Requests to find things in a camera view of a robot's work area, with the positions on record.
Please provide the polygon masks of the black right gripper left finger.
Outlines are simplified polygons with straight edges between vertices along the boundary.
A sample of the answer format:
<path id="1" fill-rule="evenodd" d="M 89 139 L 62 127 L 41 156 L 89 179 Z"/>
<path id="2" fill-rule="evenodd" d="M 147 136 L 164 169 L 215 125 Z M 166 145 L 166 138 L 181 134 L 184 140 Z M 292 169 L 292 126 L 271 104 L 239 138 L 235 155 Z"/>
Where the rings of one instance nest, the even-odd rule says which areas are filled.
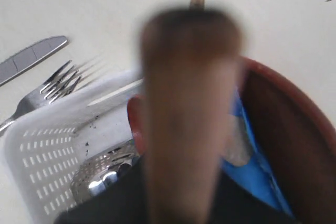
<path id="1" fill-rule="evenodd" d="M 54 223 L 149 223 L 143 160 L 99 195 L 63 211 Z"/>

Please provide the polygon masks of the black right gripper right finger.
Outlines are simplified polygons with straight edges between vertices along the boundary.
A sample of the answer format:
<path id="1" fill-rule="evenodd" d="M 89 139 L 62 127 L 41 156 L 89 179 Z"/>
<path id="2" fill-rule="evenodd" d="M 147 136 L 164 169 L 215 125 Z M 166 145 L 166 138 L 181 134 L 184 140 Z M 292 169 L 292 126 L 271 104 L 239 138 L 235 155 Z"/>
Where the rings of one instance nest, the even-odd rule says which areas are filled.
<path id="1" fill-rule="evenodd" d="M 240 187 L 224 172 L 220 173 L 210 223 L 298 223 Z"/>

